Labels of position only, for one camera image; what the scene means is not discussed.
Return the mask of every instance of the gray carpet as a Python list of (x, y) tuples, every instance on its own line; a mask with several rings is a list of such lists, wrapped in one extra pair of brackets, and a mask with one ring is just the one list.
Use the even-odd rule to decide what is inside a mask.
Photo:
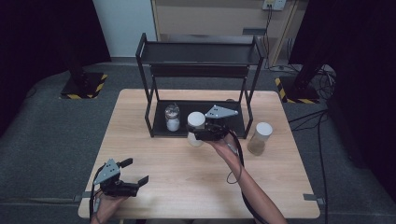
[[(69, 79), (67, 72), (41, 80), (29, 92), (20, 113), (0, 139), (1, 199), (71, 200), (85, 189), (119, 92), (142, 88), (133, 64), (97, 64), (86, 70), (108, 75), (96, 99), (60, 99)], [(280, 75), (292, 76), (262, 71), (256, 90), (276, 91), (275, 78)], [(160, 89), (239, 90), (241, 87), (238, 80), (222, 78), (215, 81), (163, 78), (158, 80), (158, 85)], [(326, 108), (325, 100), (317, 105), (283, 106), (289, 120)], [(299, 123), (293, 122), (290, 127), (295, 128)], [(317, 123), (318, 118), (300, 128)], [(396, 223), (396, 204), (369, 170), (353, 166), (331, 119), (326, 119), (320, 127), (329, 223)], [(312, 188), (323, 198), (318, 130), (306, 129), (293, 135)], [(320, 208), (319, 218), (289, 219), (289, 223), (325, 223), (323, 206)], [(28, 222), (88, 223), (88, 220), (78, 217), (78, 203), (0, 202), (0, 223)]]

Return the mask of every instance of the power outlet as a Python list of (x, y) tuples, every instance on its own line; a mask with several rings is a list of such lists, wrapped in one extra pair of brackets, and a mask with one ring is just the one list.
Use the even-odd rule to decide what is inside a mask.
[(272, 10), (281, 11), (285, 8), (287, 0), (264, 0), (262, 4), (262, 10), (269, 10), (269, 6), (271, 6)]
[(262, 9), (263, 10), (268, 10), (270, 9), (269, 6), (274, 7), (275, 0), (264, 0), (264, 3), (262, 4)]

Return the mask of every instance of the human hand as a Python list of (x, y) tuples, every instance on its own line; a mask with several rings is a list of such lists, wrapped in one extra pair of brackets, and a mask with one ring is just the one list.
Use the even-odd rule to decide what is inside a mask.
[(95, 203), (99, 203), (97, 212), (93, 214), (91, 223), (103, 224), (107, 223), (111, 217), (117, 212), (121, 203), (128, 199), (128, 197), (111, 197), (106, 196), (103, 192), (97, 193), (95, 196)]
[(233, 148), (237, 148), (235, 141), (233, 140), (233, 136), (228, 133), (224, 139), (220, 139), (219, 141), (205, 141), (210, 146), (212, 146), (216, 152), (227, 162), (238, 161), (235, 153), (230, 149), (227, 144), (230, 144)]

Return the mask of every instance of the black metal shelf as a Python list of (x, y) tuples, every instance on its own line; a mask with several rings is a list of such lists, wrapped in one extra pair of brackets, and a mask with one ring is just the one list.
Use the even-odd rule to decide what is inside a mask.
[[(238, 115), (224, 119), (239, 137), (246, 138), (253, 121), (250, 101), (256, 87), (257, 79), (264, 59), (264, 47), (257, 36), (253, 36), (251, 43), (206, 43), (206, 42), (155, 42), (147, 41), (146, 34), (142, 34), (137, 51), (136, 61), (143, 81), (148, 107), (145, 120), (151, 137), (159, 136), (187, 136), (187, 116), (193, 111), (206, 113), (213, 105), (237, 110)], [(152, 77), (149, 90), (143, 64), (148, 64)], [(248, 92), (246, 80), (249, 67), (256, 65), (256, 73), (252, 86)], [(161, 100), (158, 93), (156, 77), (224, 77), (242, 79), (242, 89), (238, 101), (172, 101)], [(149, 112), (153, 95), (156, 95), (157, 109), (153, 125), (149, 121)], [(249, 120), (245, 126), (241, 101), (245, 95)], [(166, 128), (164, 117), (165, 108), (177, 103), (180, 108), (180, 128), (170, 132)]]

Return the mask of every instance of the human arm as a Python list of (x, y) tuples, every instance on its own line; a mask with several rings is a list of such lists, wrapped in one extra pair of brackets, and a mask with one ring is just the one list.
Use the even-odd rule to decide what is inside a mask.
[(126, 199), (128, 199), (128, 197), (111, 197), (100, 192), (99, 196), (96, 196), (95, 199), (95, 202), (99, 203), (99, 208), (97, 212), (92, 215), (91, 224), (107, 223), (119, 209), (120, 204)]
[(238, 179), (238, 185), (244, 193), (252, 208), (269, 223), (287, 223), (274, 202), (260, 188), (256, 181), (250, 176), (248, 171), (240, 164), (240, 160), (227, 146), (227, 143), (236, 148), (233, 137), (228, 134), (224, 140), (217, 142), (207, 142), (224, 159), (230, 167), (234, 176)]

